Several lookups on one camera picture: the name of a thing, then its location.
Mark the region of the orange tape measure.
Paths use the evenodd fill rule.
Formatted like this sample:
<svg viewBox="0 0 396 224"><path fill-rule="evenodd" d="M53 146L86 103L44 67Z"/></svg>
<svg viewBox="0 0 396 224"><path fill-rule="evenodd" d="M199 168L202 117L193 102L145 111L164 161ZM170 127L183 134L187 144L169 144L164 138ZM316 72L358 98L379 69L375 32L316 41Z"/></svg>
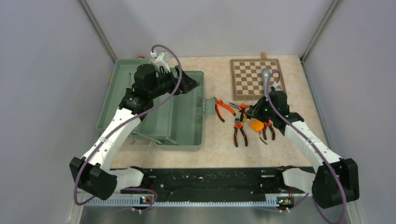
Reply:
<svg viewBox="0 0 396 224"><path fill-rule="evenodd" d="M249 126L257 133L259 133L264 128L264 123L259 120L253 120L249 123Z"/></svg>

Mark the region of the grey metal flashlight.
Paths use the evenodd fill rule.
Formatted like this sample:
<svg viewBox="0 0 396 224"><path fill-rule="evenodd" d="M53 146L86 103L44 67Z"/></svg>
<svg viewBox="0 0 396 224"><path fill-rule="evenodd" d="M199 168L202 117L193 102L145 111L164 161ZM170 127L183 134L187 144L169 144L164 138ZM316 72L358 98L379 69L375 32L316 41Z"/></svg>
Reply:
<svg viewBox="0 0 396 224"><path fill-rule="evenodd" d="M269 69L265 68L262 70L262 79L264 84L264 94L267 95L270 91L270 79L272 78L272 73Z"/></svg>

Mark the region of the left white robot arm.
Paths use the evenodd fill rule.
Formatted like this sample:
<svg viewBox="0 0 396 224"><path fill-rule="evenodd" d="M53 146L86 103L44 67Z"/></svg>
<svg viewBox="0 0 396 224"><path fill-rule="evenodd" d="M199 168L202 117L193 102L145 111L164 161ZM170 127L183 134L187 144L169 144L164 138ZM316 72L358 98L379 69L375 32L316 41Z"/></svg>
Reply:
<svg viewBox="0 0 396 224"><path fill-rule="evenodd" d="M180 65L175 66L175 71L177 77L172 71L164 67L157 69L149 63L137 67L132 75L134 82L126 89L110 124L82 157L73 157L70 161L75 204L82 204L77 199L78 189L101 200L129 187L139 193L149 189L150 181L140 169L111 170L111 164L125 140L149 113L172 96L187 94L200 86Z"/></svg>

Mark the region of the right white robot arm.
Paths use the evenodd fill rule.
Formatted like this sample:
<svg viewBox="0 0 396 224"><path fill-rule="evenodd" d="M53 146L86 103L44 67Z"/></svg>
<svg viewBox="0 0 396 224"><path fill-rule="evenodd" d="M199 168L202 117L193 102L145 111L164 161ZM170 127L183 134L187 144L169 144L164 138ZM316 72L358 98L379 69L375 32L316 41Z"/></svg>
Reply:
<svg viewBox="0 0 396 224"><path fill-rule="evenodd" d="M291 112L287 95L271 91L247 111L247 116L269 122L291 140L310 162L313 172L295 166L281 166L274 179L279 192L296 188L311 194L320 208L327 209L360 198L357 163L332 151L307 126L303 117Z"/></svg>

